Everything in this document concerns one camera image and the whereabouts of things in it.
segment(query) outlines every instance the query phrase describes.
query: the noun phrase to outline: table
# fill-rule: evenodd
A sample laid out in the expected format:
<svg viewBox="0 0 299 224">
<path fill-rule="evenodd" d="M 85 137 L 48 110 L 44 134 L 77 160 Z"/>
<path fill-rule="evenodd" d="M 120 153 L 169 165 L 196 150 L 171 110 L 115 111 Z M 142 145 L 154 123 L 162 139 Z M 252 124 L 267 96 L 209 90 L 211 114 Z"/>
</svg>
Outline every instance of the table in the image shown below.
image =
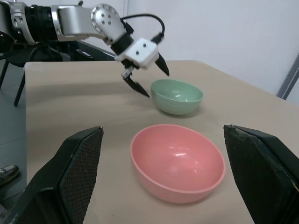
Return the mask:
<svg viewBox="0 0 299 224">
<path fill-rule="evenodd" d="M 133 91 L 116 62 L 28 63 L 26 122 L 28 181 L 65 138 L 93 126 L 104 128 L 97 182 L 85 224 L 252 224 L 236 187 L 226 152 L 223 126 L 258 129 L 279 137 L 297 156 L 299 108 L 204 63 L 169 61 L 171 78 L 204 92 L 197 112 L 171 116 Z M 167 78 L 156 66 L 132 77 L 149 91 Z M 223 183 L 200 203 L 170 204 L 149 194 L 135 179 L 129 145 L 141 129 L 177 124 L 194 129 L 223 153 Z"/>
</svg>

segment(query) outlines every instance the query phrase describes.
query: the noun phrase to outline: pink bowl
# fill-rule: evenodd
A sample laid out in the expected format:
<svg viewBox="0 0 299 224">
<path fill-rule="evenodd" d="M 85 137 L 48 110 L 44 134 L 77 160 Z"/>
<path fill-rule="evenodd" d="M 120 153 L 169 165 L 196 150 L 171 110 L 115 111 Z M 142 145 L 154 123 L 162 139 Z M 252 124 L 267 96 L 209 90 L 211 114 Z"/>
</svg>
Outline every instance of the pink bowl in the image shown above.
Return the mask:
<svg viewBox="0 0 299 224">
<path fill-rule="evenodd" d="M 223 180 L 225 162 L 202 134 L 177 125 L 154 125 L 131 142 L 131 158 L 142 185 L 172 203 L 197 201 Z"/>
</svg>

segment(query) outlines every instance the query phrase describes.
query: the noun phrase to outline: gray floor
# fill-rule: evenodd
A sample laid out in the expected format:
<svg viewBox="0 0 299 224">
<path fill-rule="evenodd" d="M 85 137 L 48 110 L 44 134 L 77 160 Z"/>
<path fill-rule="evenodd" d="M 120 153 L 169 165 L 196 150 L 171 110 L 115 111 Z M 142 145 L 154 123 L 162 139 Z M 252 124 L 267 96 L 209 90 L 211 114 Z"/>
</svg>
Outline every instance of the gray floor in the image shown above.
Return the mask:
<svg viewBox="0 0 299 224">
<path fill-rule="evenodd" d="M 19 177 L 0 188 L 0 203 L 7 209 L 26 187 L 25 91 L 19 106 L 14 107 L 22 75 L 22 68 L 10 64 L 0 89 L 0 167 L 15 164 L 20 168 Z"/>
</svg>

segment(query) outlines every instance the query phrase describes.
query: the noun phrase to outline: shoe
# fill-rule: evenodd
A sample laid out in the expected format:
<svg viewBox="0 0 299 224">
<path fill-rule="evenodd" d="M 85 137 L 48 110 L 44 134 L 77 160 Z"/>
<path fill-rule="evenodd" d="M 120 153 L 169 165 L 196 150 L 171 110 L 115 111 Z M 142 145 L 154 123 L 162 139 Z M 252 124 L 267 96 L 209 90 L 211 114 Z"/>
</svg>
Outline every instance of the shoe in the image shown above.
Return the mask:
<svg viewBox="0 0 299 224">
<path fill-rule="evenodd" d="M 16 165 L 10 165 L 0 168 L 0 186 L 11 182 L 19 174 L 19 168 Z"/>
</svg>

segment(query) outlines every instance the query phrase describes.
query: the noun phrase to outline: bowl rim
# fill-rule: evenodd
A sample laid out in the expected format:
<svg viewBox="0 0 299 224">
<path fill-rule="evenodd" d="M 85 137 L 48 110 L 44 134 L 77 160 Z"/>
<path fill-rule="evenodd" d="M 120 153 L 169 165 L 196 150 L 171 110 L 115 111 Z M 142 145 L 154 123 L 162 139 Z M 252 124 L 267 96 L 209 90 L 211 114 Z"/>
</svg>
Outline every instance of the bowl rim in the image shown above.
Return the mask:
<svg viewBox="0 0 299 224">
<path fill-rule="evenodd" d="M 205 140 L 207 140 L 207 141 L 208 141 L 208 142 L 209 142 L 209 143 L 216 149 L 216 151 L 218 152 L 218 154 L 219 154 L 220 157 L 221 157 L 221 161 L 222 161 L 222 164 L 223 164 L 223 171 L 222 171 L 222 174 L 221 174 L 219 180 L 218 180 L 216 183 L 214 183 L 212 186 L 210 186 L 210 187 L 208 187 L 208 188 L 205 188 L 205 189 L 201 189 L 201 190 L 179 190 L 179 189 L 170 188 L 170 187 L 167 187 L 167 186 L 165 186 L 165 185 L 163 185 L 163 184 L 160 184 L 159 182 L 153 180 L 153 179 L 150 178 L 148 175 L 146 175 L 146 174 L 141 170 L 141 168 L 137 165 L 137 163 L 136 163 L 136 161 L 135 161 L 135 159 L 134 159 L 134 156 L 133 156 L 133 147 L 132 147 L 132 146 L 133 146 L 133 143 L 134 143 L 135 139 L 137 138 L 137 136 L 138 136 L 141 132 L 143 132 L 143 131 L 145 131 L 145 130 L 147 130 L 147 129 L 153 128 L 153 127 L 157 127 L 157 126 L 175 126 L 175 127 L 181 127 L 181 128 L 187 129 L 187 130 L 189 130 L 189 131 L 192 131 L 192 132 L 194 132 L 194 133 L 196 133 L 196 134 L 199 134 L 199 135 L 201 135 Z M 215 189 L 215 188 L 216 188 L 216 187 L 223 181 L 224 176 L 225 176 L 225 174 L 226 174 L 226 164 L 225 164 L 225 160 L 224 160 L 224 157 L 223 157 L 222 153 L 220 152 L 219 148 L 218 148 L 218 147 L 217 147 L 211 140 L 209 140 L 206 136 L 204 136 L 204 135 L 202 135 L 201 133 L 199 133 L 199 132 L 197 132 L 197 131 L 194 131 L 194 130 L 192 130 L 192 129 L 190 129 L 190 128 L 184 127 L 184 126 L 180 126 L 180 125 L 171 125 L 171 124 L 159 124 L 159 125 L 152 125 L 152 126 L 146 127 L 146 128 L 144 128 L 144 129 L 140 130 L 140 131 L 134 136 L 134 138 L 133 138 L 132 141 L 131 141 L 130 148 L 131 148 L 131 149 L 130 149 L 130 151 L 131 151 L 131 160 L 132 160 L 134 166 L 138 169 L 138 171 L 139 171 L 139 172 L 140 172 L 146 179 L 148 179 L 148 180 L 151 181 L 152 183 L 158 185 L 159 187 L 161 187 L 161 188 L 163 188 L 163 189 L 169 190 L 169 191 L 173 191 L 173 192 L 177 192 L 177 193 L 184 193 L 184 194 L 199 194 L 199 193 L 206 193 L 206 192 L 209 192 L 209 191 Z"/>
<path fill-rule="evenodd" d="M 164 80 L 167 80 L 167 81 L 176 81 L 176 82 L 180 82 L 180 83 L 184 83 L 184 84 L 191 85 L 191 86 L 195 87 L 196 89 L 198 89 L 198 90 L 201 92 L 202 97 L 201 97 L 200 99 L 198 99 L 198 100 L 194 100 L 194 101 L 181 101 L 181 100 L 171 99 L 171 98 L 169 98 L 169 97 L 166 97 L 166 96 L 164 96 L 164 95 L 161 95 L 161 94 L 158 93 L 157 91 L 153 90 L 152 86 L 153 86 L 154 83 L 157 83 L 157 82 L 159 82 L 159 81 L 164 81 Z M 175 101 L 175 102 L 182 102 L 182 103 L 197 103 L 197 102 L 202 101 L 202 99 L 203 99 L 203 97 L 204 97 L 204 93 L 203 93 L 203 91 L 202 91 L 200 88 L 198 88 L 197 86 L 192 85 L 192 84 L 190 84 L 190 83 L 187 83 L 187 82 L 178 80 L 178 79 L 166 79 L 166 78 L 164 78 L 164 79 L 156 80 L 156 81 L 154 81 L 154 82 L 150 85 L 150 89 L 151 89 L 152 91 L 154 91 L 157 95 L 159 95 L 159 96 L 161 96 L 161 97 L 163 97 L 163 98 L 166 98 L 166 99 L 168 99 L 168 100 Z"/>
</svg>

